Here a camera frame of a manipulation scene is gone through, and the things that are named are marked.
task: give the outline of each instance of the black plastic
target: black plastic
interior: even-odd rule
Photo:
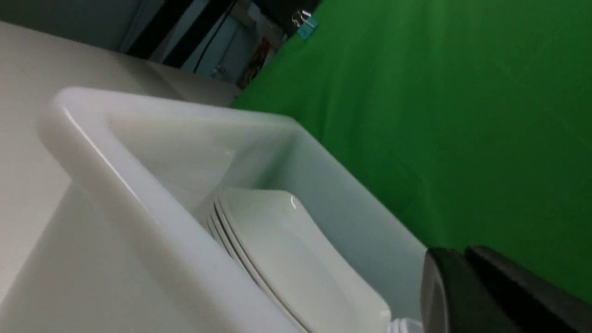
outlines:
[[[421,307],[425,333],[522,333],[452,249],[426,252]]]

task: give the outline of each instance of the wall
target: wall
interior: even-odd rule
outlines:
[[[0,0],[0,20],[118,50],[141,0]]]

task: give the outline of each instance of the green backdrop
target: green backdrop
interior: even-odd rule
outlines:
[[[592,303],[591,9],[325,0],[233,106],[298,120],[426,245]]]

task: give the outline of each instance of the white countertop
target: white countertop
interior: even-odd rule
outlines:
[[[92,87],[228,106],[240,90],[0,22],[0,301],[70,179],[37,138],[35,115],[63,88]]]

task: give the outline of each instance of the black object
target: black object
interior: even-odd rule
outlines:
[[[452,249],[426,252],[420,303],[425,333],[522,333]]]
[[[140,59],[148,59],[192,2],[193,0],[165,1],[126,54]]]
[[[465,258],[524,332],[592,332],[591,305],[492,249],[468,248]]]
[[[162,63],[175,68],[183,66],[233,1],[210,0]]]
[[[592,332],[592,306],[482,246],[430,248],[421,304],[425,333]]]
[[[206,51],[208,50],[208,47],[210,47],[210,44],[212,43],[212,41],[214,40],[214,38],[216,38],[216,35],[218,34],[218,31],[220,31],[220,28],[222,27],[222,25],[224,24],[224,22],[226,22],[226,19],[228,18],[228,15],[230,15],[230,12],[232,11],[232,8],[234,8],[234,6],[236,5],[236,2],[237,2],[237,0],[234,0],[232,2],[232,4],[230,4],[230,6],[228,7],[228,9],[226,10],[226,14],[224,14],[224,17],[222,18],[222,21],[220,21],[220,24],[216,28],[216,31],[214,31],[214,34],[212,34],[212,37],[210,37],[210,40],[205,45],[204,50],[201,52],[200,58],[197,60],[197,63],[195,64],[195,68],[193,68],[193,73],[197,72],[197,68],[200,66],[201,59],[204,58],[204,55],[205,55]]]

